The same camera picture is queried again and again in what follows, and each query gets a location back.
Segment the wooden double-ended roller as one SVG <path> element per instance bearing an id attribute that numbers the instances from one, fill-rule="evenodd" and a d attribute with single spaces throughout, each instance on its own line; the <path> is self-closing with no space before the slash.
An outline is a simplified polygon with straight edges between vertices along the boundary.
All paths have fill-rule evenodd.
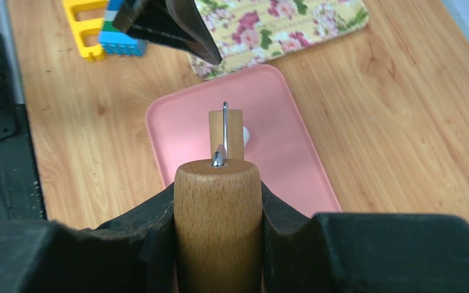
<path id="1" fill-rule="evenodd" d="M 222 141 L 209 159 L 187 162 L 175 173 L 173 218 L 176 277 L 180 292 L 260 292 L 263 266 L 263 203 L 255 164 L 233 155 L 242 135 L 240 110 L 211 112 L 211 132 Z"/>

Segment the white dough ball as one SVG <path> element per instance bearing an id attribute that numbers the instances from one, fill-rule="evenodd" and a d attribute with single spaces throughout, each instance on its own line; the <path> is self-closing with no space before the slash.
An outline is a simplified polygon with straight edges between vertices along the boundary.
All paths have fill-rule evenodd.
<path id="1" fill-rule="evenodd" d="M 243 143 L 244 143 L 244 146 L 246 146 L 250 140 L 250 132 L 248 128 L 245 126 L 242 128 L 242 130 L 243 130 Z"/>

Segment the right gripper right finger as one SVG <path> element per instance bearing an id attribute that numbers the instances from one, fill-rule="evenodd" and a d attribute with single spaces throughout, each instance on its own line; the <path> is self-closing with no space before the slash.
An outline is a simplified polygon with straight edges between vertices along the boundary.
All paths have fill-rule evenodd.
<path id="1" fill-rule="evenodd" d="M 307 217 L 262 188 L 268 292 L 469 292 L 469 223 L 448 214 Z"/>

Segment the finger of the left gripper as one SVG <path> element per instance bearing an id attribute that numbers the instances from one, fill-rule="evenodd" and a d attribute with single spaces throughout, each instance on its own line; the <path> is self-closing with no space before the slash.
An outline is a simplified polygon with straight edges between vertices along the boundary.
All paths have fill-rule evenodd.
<path id="1" fill-rule="evenodd" d="M 186 51 L 212 65 L 223 61 L 194 1 L 123 1 L 112 26 L 132 38 Z"/>

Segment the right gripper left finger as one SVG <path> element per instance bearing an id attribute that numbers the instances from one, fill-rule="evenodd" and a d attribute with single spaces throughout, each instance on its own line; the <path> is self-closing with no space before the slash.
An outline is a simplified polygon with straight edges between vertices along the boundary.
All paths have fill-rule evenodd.
<path id="1" fill-rule="evenodd" d="M 173 187 L 95 229 L 0 222 L 0 292 L 173 292 Z"/>

